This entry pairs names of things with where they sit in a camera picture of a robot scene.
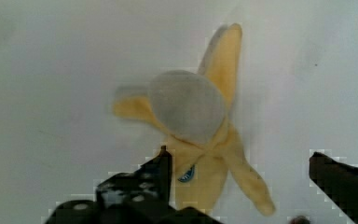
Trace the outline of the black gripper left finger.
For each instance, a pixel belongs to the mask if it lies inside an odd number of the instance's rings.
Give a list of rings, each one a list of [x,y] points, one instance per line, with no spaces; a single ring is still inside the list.
[[[45,224],[222,224],[188,206],[169,205],[172,155],[166,147],[133,173],[119,173],[95,190],[95,199],[58,205]]]

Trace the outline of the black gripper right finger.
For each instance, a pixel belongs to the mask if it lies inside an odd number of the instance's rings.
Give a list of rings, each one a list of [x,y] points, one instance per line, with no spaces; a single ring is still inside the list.
[[[358,224],[358,167],[338,162],[320,152],[309,159],[310,179]]]

